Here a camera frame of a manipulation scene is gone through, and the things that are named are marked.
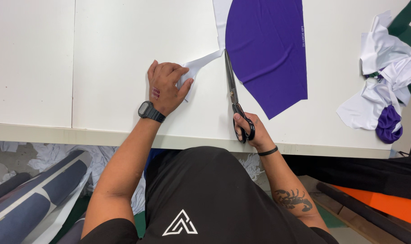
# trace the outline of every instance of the scissors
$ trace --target scissors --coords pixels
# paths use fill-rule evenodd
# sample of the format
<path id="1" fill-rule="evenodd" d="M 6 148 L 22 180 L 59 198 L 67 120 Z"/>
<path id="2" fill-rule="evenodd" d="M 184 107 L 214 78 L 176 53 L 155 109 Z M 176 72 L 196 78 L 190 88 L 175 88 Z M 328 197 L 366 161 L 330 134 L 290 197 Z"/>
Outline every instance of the scissors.
<path id="1" fill-rule="evenodd" d="M 232 102 L 232 108 L 234 113 L 240 114 L 242 118 L 244 118 L 249 126 L 251 127 L 251 133 L 248 135 L 248 133 L 240 127 L 241 129 L 241 137 L 242 140 L 240 141 L 241 143 L 245 143 L 246 140 L 251 141 L 254 139 L 255 136 L 255 126 L 254 123 L 252 123 L 252 120 L 248 119 L 246 115 L 243 112 L 243 109 L 241 108 L 240 104 L 238 103 L 238 96 L 237 96 L 237 90 L 235 88 L 235 80 L 234 80 L 234 73 L 230 61 L 230 56 L 228 55 L 227 50 L 225 49 L 225 67 L 227 69 L 227 79 L 228 79 L 228 85 L 230 87 L 230 97 L 231 97 L 231 102 Z"/>

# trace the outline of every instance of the black t-shirt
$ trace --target black t-shirt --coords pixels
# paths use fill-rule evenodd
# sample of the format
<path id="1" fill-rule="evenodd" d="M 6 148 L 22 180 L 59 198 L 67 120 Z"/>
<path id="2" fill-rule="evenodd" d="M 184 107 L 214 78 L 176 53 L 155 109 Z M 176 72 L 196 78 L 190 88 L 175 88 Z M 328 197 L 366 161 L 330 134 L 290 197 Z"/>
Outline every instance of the black t-shirt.
<path id="1" fill-rule="evenodd" d="M 221 148 L 161 153 L 148 166 L 145 197 L 142 239 L 132 222 L 119 218 L 97 226 L 80 243 L 338 244 L 273 202 Z"/>

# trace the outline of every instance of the scissor handle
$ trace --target scissor handle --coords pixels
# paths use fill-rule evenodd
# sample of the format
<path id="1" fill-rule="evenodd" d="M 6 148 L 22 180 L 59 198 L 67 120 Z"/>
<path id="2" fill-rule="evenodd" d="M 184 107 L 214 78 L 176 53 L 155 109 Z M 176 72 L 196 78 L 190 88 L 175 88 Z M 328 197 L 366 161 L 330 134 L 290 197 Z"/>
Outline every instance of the scissor handle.
<path id="1" fill-rule="evenodd" d="M 247 140 L 247 141 L 253 140 L 254 137 L 255 137 L 255 126 L 254 126 L 254 123 L 252 122 L 252 120 L 250 120 L 250 119 L 248 119 L 248 118 L 246 117 L 246 115 L 244 114 L 244 111 L 243 111 L 243 109 L 241 108 L 241 106 L 240 106 L 239 103 L 233 104 L 232 107 L 233 107 L 234 113 L 240 114 L 240 116 L 242 116 L 242 117 L 247 121 L 247 123 L 249 124 L 249 126 L 250 126 L 250 128 L 251 128 L 251 133 L 248 134 L 242 127 L 240 127 L 242 140 L 241 140 L 241 141 L 239 140 L 239 141 L 240 141 L 241 143 L 245 143 L 246 140 Z M 235 130 L 235 121 L 234 121 L 234 119 L 233 119 L 233 126 L 234 126 L 235 135 L 237 136 L 237 139 L 238 139 L 238 134 L 237 134 L 237 131 Z"/>

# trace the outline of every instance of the bracelet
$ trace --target bracelet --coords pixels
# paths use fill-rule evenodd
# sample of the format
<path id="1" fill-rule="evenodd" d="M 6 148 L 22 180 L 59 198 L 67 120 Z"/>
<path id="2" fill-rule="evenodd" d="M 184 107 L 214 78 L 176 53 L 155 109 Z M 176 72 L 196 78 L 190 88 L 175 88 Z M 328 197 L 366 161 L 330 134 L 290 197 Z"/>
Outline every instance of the bracelet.
<path id="1" fill-rule="evenodd" d="M 278 151 L 278 146 L 275 146 L 275 148 L 273 148 L 272 150 L 267 151 L 267 152 L 259 152 L 258 155 L 259 156 L 266 156 L 266 155 L 272 154 L 276 151 Z"/>

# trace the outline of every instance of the person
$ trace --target person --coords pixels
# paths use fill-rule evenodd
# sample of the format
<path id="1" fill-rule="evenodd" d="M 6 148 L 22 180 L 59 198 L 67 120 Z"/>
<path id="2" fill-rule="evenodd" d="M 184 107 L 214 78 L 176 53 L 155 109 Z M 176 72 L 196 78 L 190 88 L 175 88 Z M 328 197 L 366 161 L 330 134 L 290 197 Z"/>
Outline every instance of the person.
<path id="1" fill-rule="evenodd" d="M 175 63 L 150 66 L 149 101 L 164 117 L 192 85 L 189 78 L 180 90 L 175 87 L 187 71 Z M 276 146 L 258 116 L 246 116 L 255 124 L 248 143 L 259 153 L 273 152 Z M 241 140 L 240 127 L 249 134 L 249 125 L 239 114 L 234 120 Z M 139 239 L 130 199 L 160 125 L 139 119 L 109 161 L 89 202 L 80 243 L 338 243 L 279 151 L 260 157 L 272 200 L 230 152 L 215 147 L 167 150 L 149 163 L 146 231 Z"/>

